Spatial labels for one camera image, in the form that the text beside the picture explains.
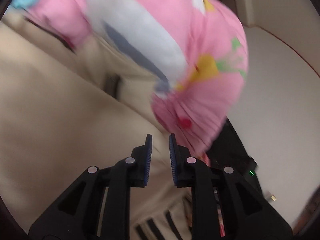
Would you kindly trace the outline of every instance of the white wall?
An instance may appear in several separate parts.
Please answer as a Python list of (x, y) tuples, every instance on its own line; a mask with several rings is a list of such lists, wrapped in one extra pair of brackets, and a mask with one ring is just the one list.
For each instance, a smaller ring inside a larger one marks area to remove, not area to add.
[(320, 16), (310, 0), (237, 0), (239, 17), (292, 46), (320, 73)]
[(263, 191), (293, 225), (320, 184), (320, 79), (272, 35), (259, 28), (246, 34), (248, 80), (228, 117), (259, 165)]

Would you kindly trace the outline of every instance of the beige cushion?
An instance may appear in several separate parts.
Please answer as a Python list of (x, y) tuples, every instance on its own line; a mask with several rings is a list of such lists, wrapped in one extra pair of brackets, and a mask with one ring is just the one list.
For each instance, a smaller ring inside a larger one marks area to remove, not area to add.
[(147, 133), (150, 181), (132, 190), (131, 224), (184, 194), (173, 186), (166, 136), (4, 24), (0, 86), (0, 195), (24, 230), (88, 166), (114, 165)]

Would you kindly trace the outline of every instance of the gray stripe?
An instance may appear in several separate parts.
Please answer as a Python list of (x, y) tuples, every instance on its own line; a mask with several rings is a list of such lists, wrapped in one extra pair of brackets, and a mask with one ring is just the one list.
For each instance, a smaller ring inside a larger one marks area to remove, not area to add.
[(138, 65), (149, 70), (163, 81), (167, 81), (167, 77), (158, 69), (149, 59), (147, 59), (140, 51), (133, 47), (119, 32), (104, 22), (104, 28), (109, 38), (115, 43), (117, 48), (124, 54), (128, 55)]

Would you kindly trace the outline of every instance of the red line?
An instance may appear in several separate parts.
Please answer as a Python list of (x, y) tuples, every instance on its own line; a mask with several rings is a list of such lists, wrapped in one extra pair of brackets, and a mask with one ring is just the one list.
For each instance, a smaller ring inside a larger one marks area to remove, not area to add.
[(270, 31), (266, 30), (265, 28), (262, 28), (261, 26), (258, 26), (258, 25), (255, 25), (254, 27), (258, 27), (258, 28), (264, 30), (265, 32), (271, 34), (272, 36), (276, 37), (278, 40), (282, 41), (285, 45), (287, 45), (290, 49), (292, 49), (295, 53), (297, 53), (297, 54), (299, 55), (299, 57), (302, 58), (302, 59), (312, 68), (312, 70), (316, 73), (316, 75), (320, 78), (319, 73), (314, 69), (314, 67), (311, 66), (311, 65), (309, 64), (309, 62), (306, 61), (305, 58), (304, 58), (303, 56), (301, 56), (293, 47), (291, 47), (289, 44), (287, 44), (286, 42), (284, 42), (283, 40), (281, 40), (279, 37), (275, 36), (275, 35), (274, 35), (273, 33), (271, 33)]

